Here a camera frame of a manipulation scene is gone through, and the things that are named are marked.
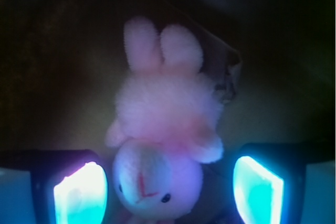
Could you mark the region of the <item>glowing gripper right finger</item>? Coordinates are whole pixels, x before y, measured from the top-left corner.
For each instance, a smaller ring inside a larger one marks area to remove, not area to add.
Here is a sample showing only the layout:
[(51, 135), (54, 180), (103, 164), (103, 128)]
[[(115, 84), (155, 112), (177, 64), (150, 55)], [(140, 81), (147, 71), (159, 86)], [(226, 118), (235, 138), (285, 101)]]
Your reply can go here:
[(335, 144), (246, 144), (233, 193), (243, 223), (335, 223)]

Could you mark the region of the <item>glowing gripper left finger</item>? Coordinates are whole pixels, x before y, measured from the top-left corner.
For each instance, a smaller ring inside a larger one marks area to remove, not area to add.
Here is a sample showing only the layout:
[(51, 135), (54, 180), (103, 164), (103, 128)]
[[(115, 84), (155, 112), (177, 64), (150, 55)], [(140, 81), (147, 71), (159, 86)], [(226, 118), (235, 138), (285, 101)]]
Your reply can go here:
[(107, 199), (91, 150), (1, 151), (1, 223), (102, 223)]

